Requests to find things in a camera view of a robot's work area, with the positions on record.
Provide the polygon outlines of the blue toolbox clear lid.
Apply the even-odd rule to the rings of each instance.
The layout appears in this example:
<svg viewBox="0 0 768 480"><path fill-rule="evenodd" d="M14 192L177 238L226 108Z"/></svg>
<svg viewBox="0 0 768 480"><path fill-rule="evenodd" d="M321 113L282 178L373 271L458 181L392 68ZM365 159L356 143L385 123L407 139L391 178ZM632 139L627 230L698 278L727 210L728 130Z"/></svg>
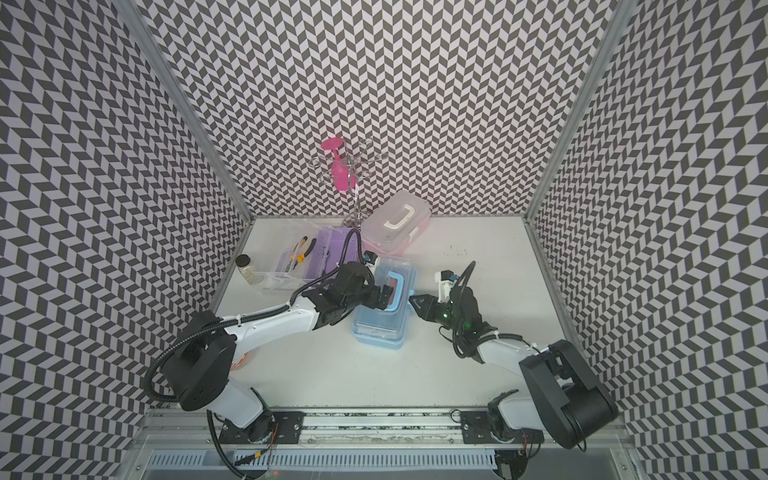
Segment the blue toolbox clear lid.
<svg viewBox="0 0 768 480"><path fill-rule="evenodd" d="M412 310L408 298L417 276L415 265L404 258L379 258L374 279L386 298L373 309L359 307L355 311L352 333L359 342L392 350L403 345Z"/></svg>

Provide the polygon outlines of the pink toolbox clear lid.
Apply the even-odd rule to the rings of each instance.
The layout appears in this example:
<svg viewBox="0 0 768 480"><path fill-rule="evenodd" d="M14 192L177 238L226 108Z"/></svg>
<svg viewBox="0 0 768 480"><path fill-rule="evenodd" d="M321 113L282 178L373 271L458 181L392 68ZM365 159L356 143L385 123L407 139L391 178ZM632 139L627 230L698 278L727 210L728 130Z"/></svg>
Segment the pink toolbox clear lid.
<svg viewBox="0 0 768 480"><path fill-rule="evenodd" d="M424 233L430 218L431 207L425 200L399 191L362 222L362 239L380 255L401 256Z"/></svg>

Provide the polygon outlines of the purple toolbox clear lid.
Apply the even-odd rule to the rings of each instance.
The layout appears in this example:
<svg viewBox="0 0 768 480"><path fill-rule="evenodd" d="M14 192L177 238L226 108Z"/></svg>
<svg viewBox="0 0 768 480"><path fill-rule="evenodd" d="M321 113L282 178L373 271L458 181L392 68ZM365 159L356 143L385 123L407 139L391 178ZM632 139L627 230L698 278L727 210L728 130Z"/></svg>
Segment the purple toolbox clear lid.
<svg viewBox="0 0 768 480"><path fill-rule="evenodd" d="M294 290L336 268L341 254L354 260L349 230L303 219L259 220L245 254L251 259L251 285L258 290Z"/></svg>

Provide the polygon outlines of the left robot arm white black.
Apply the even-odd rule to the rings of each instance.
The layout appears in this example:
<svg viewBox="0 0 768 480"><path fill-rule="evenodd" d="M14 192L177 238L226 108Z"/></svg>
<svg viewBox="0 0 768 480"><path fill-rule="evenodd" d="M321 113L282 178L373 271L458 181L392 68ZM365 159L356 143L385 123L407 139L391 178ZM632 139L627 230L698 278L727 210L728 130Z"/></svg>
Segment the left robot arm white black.
<svg viewBox="0 0 768 480"><path fill-rule="evenodd" d="M385 310L394 294L389 280L375 281L369 264L351 261L299 287L273 309L228 317L199 312L150 363L141 389L154 401L219 416L249 442L261 442L275 428L273 413L254 388L230 378L232 365L284 337L333 326L358 307Z"/></svg>

